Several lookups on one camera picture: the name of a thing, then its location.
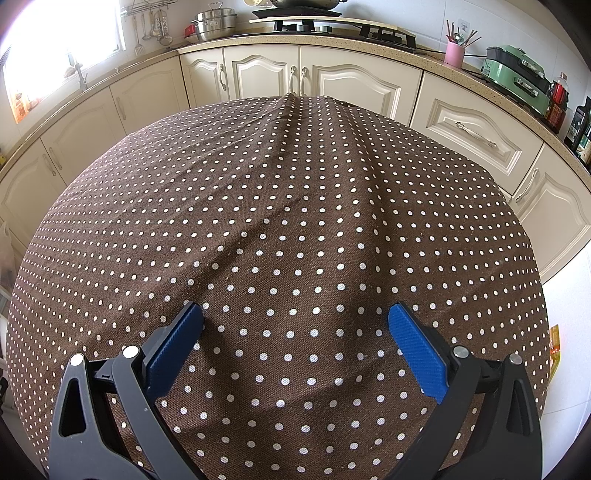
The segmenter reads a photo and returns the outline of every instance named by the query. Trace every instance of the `window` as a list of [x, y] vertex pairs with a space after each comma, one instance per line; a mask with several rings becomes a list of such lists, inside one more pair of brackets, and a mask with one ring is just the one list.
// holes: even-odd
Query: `window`
[[118, 0], [35, 0], [15, 20], [0, 51], [18, 123], [66, 80], [71, 59], [84, 69], [123, 50]]

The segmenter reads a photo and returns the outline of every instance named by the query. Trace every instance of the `stainless steel pot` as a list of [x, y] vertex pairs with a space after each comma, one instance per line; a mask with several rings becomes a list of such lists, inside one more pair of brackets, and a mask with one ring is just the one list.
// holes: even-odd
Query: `stainless steel pot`
[[215, 40], [231, 37], [236, 30], [236, 11], [233, 8], [222, 8], [222, 2], [209, 4], [209, 10], [195, 15], [196, 34], [199, 41]]

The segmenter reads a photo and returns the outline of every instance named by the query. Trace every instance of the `black bottle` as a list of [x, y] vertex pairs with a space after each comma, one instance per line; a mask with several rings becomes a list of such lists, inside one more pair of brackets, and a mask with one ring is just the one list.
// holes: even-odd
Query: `black bottle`
[[589, 124], [589, 118], [591, 118], [591, 98], [587, 97], [585, 105], [579, 105], [577, 107], [573, 122], [570, 124], [569, 132], [564, 139], [564, 143], [573, 153], [577, 151], [581, 137]]

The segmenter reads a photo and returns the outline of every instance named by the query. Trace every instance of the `drawer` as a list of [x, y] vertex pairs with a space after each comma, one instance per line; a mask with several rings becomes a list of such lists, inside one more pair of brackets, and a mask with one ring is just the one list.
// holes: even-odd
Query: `drawer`
[[484, 98], [426, 72], [411, 127], [487, 169], [509, 194], [543, 143]]

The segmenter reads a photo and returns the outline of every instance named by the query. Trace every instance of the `red bottle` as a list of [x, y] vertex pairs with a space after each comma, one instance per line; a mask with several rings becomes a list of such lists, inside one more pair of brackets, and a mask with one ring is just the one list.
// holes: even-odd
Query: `red bottle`
[[566, 83], [564, 72], [554, 79], [548, 96], [550, 97], [550, 105], [545, 115], [546, 123], [558, 135], [566, 116], [566, 105], [569, 102], [569, 86]]

